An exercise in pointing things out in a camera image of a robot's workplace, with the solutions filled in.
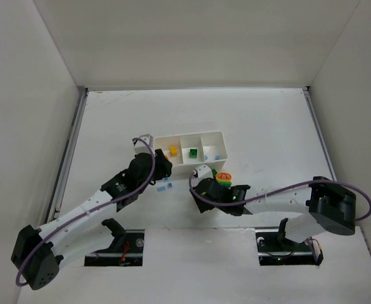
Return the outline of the small orange lego brick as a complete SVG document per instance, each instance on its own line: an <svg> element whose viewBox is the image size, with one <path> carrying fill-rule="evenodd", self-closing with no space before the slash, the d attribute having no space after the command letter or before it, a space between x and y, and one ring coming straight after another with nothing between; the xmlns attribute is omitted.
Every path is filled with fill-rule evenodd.
<svg viewBox="0 0 371 304"><path fill-rule="evenodd" d="M170 146L170 154L172 157L176 157L178 155L177 148L175 146Z"/></svg>

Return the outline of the small green lego brick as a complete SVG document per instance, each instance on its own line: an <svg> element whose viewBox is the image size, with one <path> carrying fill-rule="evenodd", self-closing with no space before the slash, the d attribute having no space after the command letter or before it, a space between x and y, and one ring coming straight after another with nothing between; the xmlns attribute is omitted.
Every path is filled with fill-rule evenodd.
<svg viewBox="0 0 371 304"><path fill-rule="evenodd" d="M197 149L190 149L189 150L189 158L196 159L198 157L198 150Z"/></svg>

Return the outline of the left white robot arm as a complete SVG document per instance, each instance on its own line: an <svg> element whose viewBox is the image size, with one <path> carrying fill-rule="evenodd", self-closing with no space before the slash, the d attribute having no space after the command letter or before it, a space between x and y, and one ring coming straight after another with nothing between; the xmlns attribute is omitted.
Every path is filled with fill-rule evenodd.
<svg viewBox="0 0 371 304"><path fill-rule="evenodd" d="M161 149L139 153L128 168L78 207L38 228L25 226L11 254L11 262L18 270L16 285L38 290L49 284L75 252L73 242L81 240L94 226L109 229L112 242L121 240L125 229L113 216L135 202L149 185L171 174L172 164Z"/></svg>

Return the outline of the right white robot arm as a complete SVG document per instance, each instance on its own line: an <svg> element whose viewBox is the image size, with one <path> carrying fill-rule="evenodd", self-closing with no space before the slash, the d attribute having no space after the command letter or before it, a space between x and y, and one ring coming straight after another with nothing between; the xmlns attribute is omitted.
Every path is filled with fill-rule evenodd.
<svg viewBox="0 0 371 304"><path fill-rule="evenodd" d="M249 185L225 187L212 177L189 177L189 191L201 213L214 208L239 217L266 212L296 213L279 225L281 236L295 243L323 232L341 236L355 233L356 196L346 186L314 177L247 199Z"/></svg>

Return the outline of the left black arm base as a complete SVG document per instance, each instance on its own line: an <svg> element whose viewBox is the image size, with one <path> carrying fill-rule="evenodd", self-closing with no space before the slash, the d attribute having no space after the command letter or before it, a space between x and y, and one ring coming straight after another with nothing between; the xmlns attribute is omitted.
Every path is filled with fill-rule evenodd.
<svg viewBox="0 0 371 304"><path fill-rule="evenodd" d="M90 253L84 258L85 267L141 267L145 230L125 230L115 219L101 222L113 239L108 247Z"/></svg>

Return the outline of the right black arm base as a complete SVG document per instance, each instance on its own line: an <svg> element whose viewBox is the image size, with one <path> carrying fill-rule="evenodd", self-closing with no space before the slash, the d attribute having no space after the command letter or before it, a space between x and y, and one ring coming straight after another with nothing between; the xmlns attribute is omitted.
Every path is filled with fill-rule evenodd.
<svg viewBox="0 0 371 304"><path fill-rule="evenodd" d="M320 266L324 254L320 243L312 237L302 243L286 238L287 219L277 230L258 229L255 232L260 266L314 265Z"/></svg>

